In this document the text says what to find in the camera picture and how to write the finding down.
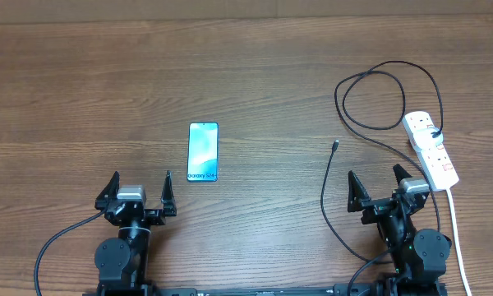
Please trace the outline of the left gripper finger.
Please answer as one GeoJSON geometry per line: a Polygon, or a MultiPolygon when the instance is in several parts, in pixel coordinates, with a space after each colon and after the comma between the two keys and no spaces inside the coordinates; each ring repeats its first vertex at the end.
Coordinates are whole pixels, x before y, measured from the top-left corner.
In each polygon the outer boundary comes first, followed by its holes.
{"type": "Polygon", "coordinates": [[[173,195],[173,174],[171,171],[166,173],[164,179],[161,203],[163,204],[163,216],[175,217],[177,215],[177,206],[173,195]]]}
{"type": "Polygon", "coordinates": [[[120,174],[115,171],[108,184],[95,199],[94,208],[96,210],[104,210],[112,200],[117,198],[119,184],[120,174]]]}

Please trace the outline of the blue screen Galaxy smartphone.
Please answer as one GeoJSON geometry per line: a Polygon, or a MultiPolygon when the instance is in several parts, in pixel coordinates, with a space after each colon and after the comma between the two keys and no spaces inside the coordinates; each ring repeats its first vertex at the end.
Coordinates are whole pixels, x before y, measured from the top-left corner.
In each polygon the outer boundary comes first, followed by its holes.
{"type": "Polygon", "coordinates": [[[216,182],[218,180],[219,125],[191,123],[189,126],[187,180],[216,182]]]}

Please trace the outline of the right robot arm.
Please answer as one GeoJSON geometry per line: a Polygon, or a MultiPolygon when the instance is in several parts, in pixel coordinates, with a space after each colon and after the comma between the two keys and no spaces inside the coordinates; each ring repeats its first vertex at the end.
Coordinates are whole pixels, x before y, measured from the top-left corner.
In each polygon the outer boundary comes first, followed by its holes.
{"type": "Polygon", "coordinates": [[[436,229],[416,229],[411,215],[430,195],[424,178],[414,178],[401,165],[393,167],[398,187],[391,196],[371,199],[358,176],[348,173],[348,211],[361,212],[363,224],[375,224],[387,249],[362,266],[350,279],[347,295],[446,295],[439,278],[447,270],[452,241],[436,229]],[[357,277],[383,257],[391,257],[394,273],[382,273],[370,284],[357,277]]]}

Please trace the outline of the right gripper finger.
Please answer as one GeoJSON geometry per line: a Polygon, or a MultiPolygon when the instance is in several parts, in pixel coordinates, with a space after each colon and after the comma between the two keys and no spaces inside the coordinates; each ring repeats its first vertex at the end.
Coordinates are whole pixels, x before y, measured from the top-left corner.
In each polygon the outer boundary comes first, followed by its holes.
{"type": "Polygon", "coordinates": [[[400,184],[403,180],[409,180],[412,175],[408,173],[400,164],[393,166],[394,176],[397,184],[400,184]]]}
{"type": "Polygon", "coordinates": [[[371,205],[371,197],[358,176],[348,172],[348,212],[363,211],[371,205]]]}

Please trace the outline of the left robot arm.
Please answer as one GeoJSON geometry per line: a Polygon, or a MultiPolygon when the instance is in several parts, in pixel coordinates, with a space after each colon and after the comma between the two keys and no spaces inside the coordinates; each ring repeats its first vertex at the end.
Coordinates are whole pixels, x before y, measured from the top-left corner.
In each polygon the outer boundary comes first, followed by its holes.
{"type": "Polygon", "coordinates": [[[156,284],[146,278],[150,246],[150,228],[166,224],[177,215],[173,195],[172,173],[164,179],[162,207],[146,206],[142,185],[120,185],[120,174],[114,173],[96,197],[94,208],[118,227],[116,238],[104,240],[96,249],[94,263],[99,270],[97,295],[159,295],[156,284]]]}

